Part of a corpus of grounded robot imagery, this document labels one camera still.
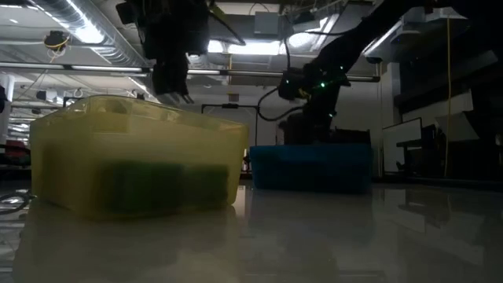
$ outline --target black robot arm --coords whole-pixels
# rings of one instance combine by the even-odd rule
[[[388,31],[400,17],[414,7],[439,8],[450,6],[448,0],[384,0],[368,17],[339,38],[325,46],[318,57],[303,70],[285,72],[278,87],[280,97],[307,99],[301,114],[288,118],[288,129],[297,138],[295,144],[329,140],[329,128],[334,117],[341,86],[350,86],[348,72],[364,48]]]

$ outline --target yellow plastic bin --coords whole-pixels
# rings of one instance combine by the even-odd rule
[[[126,97],[94,96],[31,123],[33,193],[110,219],[236,199],[248,128]]]

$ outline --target wire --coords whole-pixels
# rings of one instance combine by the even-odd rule
[[[244,39],[237,34],[237,32],[235,32],[224,20],[220,19],[217,15],[215,15],[213,12],[210,12],[208,11],[209,14],[210,14],[210,17],[214,18],[215,20],[217,20],[221,25],[223,25],[224,27],[226,27],[226,29],[228,31],[230,31],[231,34],[233,34],[233,36],[237,39],[237,41],[239,42],[239,46],[246,46],[246,42],[244,41]]]
[[[292,59],[290,57],[290,48],[288,47],[288,40],[287,38],[283,39],[283,43],[285,44],[285,51],[286,51],[286,70],[288,71],[290,67],[292,66]]]
[[[447,80],[448,80],[448,87],[449,87],[449,98],[447,99],[447,133],[446,133],[446,166],[444,168],[444,178],[447,177],[447,169],[449,165],[449,134],[450,134],[450,112],[451,112],[451,105],[450,105],[450,99],[452,98],[453,94],[453,87],[452,87],[452,77],[451,77],[451,62],[450,62],[450,18],[447,17]]]
[[[267,12],[270,13],[270,10],[267,8],[267,6],[265,6],[263,3],[260,3],[260,2],[255,2],[253,3],[253,5],[251,5],[251,8],[250,8],[250,11],[248,12],[248,15],[251,15],[252,14],[252,10],[253,10],[253,7],[255,7],[257,4],[261,5],[262,7],[264,7]]]
[[[269,117],[265,117],[261,112],[260,112],[260,105],[262,104],[262,101],[264,99],[266,99],[266,97],[270,96],[271,94],[273,94],[275,91],[277,91],[277,87],[274,87],[272,90],[270,90],[269,92],[267,92],[266,94],[264,94],[260,99],[259,99],[259,103],[257,103],[257,113],[259,114],[259,117],[267,122],[275,122],[275,121],[278,121],[279,119],[283,119],[285,118],[288,114],[292,113],[292,112],[295,112],[295,111],[298,111],[298,110],[302,110],[302,106],[297,106],[297,107],[294,107],[294,108],[291,108],[289,109],[287,112],[277,116],[277,117],[274,117],[274,118],[269,118]]]
[[[274,118],[267,118],[267,117],[265,117],[264,115],[262,115],[262,113],[261,113],[261,112],[259,112],[259,116],[260,116],[260,118],[264,119],[264,120],[265,120],[265,121],[267,121],[267,122],[276,122],[276,121],[278,121],[278,120],[280,120],[280,119],[285,118],[288,114],[290,114],[290,113],[292,113],[292,112],[295,112],[295,111],[302,110],[302,109],[303,109],[303,108],[302,108],[302,106],[297,106],[297,107],[291,108],[291,109],[290,109],[290,110],[288,110],[287,112],[285,112],[285,113],[283,113],[283,114],[279,115],[278,117],[274,117]]]
[[[58,48],[59,49],[60,47],[62,47],[63,45],[65,45],[66,42],[68,42],[68,40],[70,40],[70,36],[68,36],[62,43],[58,43],[56,45],[50,46],[50,45],[45,44],[45,39],[44,39],[44,45],[47,48]]]

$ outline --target pipe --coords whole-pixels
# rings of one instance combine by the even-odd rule
[[[44,42],[40,40],[32,40],[32,39],[0,39],[0,45],[13,45],[13,46],[30,46],[30,45],[43,45]],[[93,48],[114,48],[113,45],[103,45],[103,44],[94,44],[94,43],[77,43],[70,42],[67,44],[71,48],[83,48],[83,49],[93,49]]]
[[[61,70],[64,72],[81,72],[83,75],[96,72],[105,72],[109,75],[120,74],[124,76],[148,75],[152,72],[151,68],[141,67],[104,67],[104,66],[84,66],[71,64],[38,64],[38,63],[17,63],[17,62],[0,62],[0,67],[3,68],[21,68],[29,70]],[[283,72],[261,72],[247,70],[200,70],[192,69],[187,72],[188,75],[235,75],[235,76],[254,76],[264,78],[281,78]],[[377,75],[347,75],[350,82],[362,83],[378,83],[380,77]]]

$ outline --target green object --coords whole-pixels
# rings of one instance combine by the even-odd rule
[[[217,165],[123,161],[101,172],[104,207],[112,213],[148,215],[180,207],[208,208],[227,201],[227,168]]]

